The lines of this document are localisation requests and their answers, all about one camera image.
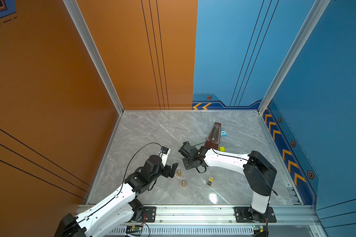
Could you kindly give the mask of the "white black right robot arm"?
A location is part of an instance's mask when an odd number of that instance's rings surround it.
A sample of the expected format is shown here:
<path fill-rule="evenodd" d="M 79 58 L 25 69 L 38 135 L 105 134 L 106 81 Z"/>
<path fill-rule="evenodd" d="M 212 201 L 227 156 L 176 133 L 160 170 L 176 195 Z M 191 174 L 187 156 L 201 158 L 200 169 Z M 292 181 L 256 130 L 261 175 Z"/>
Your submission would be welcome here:
<path fill-rule="evenodd" d="M 259 152 L 252 151 L 250 154 L 231 154 L 217 151 L 202 146 L 200 149 L 185 143 L 179 153 L 183 155 L 186 170 L 196 169 L 200 166 L 220 167 L 243 174 L 253 191 L 252 203 L 245 214 L 239 216 L 248 222 L 268 222 L 269 204 L 276 179 L 277 170 Z"/>

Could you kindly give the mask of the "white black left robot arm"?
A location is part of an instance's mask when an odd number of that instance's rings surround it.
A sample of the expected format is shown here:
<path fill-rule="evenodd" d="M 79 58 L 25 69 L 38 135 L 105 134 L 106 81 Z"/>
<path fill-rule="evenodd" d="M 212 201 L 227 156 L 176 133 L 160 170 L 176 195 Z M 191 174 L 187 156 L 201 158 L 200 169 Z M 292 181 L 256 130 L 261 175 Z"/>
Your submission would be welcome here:
<path fill-rule="evenodd" d="M 167 154 L 150 156 L 144 166 L 130 174 L 121 186 L 93 207 L 73 216 L 63 217 L 56 237 L 104 237 L 112 228 L 139 220 L 143 205 L 137 197 L 149 190 L 160 176 L 173 178 L 178 163 L 166 164 Z"/>

